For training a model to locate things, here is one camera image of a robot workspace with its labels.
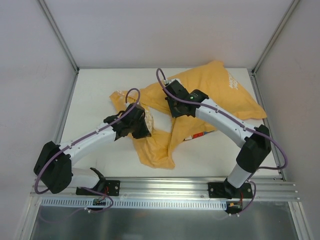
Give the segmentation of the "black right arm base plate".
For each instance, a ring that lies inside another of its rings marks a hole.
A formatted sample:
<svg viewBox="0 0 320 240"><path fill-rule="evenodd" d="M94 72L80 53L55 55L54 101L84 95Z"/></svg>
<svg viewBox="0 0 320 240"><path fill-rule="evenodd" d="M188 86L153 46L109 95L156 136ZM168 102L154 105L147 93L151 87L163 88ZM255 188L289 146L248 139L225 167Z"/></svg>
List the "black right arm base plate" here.
<svg viewBox="0 0 320 240"><path fill-rule="evenodd" d="M235 188L227 182L208 182L207 187L211 199L252 199L254 193L250 183Z"/></svg>

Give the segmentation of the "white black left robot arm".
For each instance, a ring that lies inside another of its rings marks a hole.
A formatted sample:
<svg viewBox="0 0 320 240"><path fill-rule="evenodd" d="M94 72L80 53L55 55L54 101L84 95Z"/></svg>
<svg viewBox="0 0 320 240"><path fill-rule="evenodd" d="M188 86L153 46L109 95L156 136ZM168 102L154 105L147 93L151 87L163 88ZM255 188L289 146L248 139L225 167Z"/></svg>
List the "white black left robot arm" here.
<svg viewBox="0 0 320 240"><path fill-rule="evenodd" d="M110 185L100 171L94 167L76 168L75 164L99 147L128 135L134 139L150 137L151 128L146 110L139 104L130 103L125 110L108 116L94 130L78 139L64 143L47 142L33 169L37 176L35 192L45 193L45 190L38 189L39 183L43 183L46 191L52 194L58 194L68 187L75 187L77 195L110 193Z"/></svg>

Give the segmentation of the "white pillow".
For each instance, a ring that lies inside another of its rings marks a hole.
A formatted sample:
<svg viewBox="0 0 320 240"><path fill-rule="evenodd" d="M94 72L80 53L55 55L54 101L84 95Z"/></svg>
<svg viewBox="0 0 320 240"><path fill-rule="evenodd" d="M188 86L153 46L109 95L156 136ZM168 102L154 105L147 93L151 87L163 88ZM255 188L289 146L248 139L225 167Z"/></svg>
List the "white pillow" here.
<svg viewBox="0 0 320 240"><path fill-rule="evenodd" d="M161 130L170 133L172 130L171 117L168 114L160 112L154 108L149 109L153 117L153 125L156 130Z"/></svg>

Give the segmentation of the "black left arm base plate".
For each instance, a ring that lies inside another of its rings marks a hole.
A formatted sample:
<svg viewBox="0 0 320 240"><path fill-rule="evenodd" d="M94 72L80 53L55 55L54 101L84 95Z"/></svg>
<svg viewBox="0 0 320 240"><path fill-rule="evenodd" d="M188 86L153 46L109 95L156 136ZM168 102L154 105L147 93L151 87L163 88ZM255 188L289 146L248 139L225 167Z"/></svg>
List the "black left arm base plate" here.
<svg viewBox="0 0 320 240"><path fill-rule="evenodd" d="M121 182L119 180L100 180L96 186L91 188L91 190L103 194L107 194L108 196L119 196ZM97 193L93 193L84 189L83 187L76 188L76 195L78 196L98 196Z"/></svg>

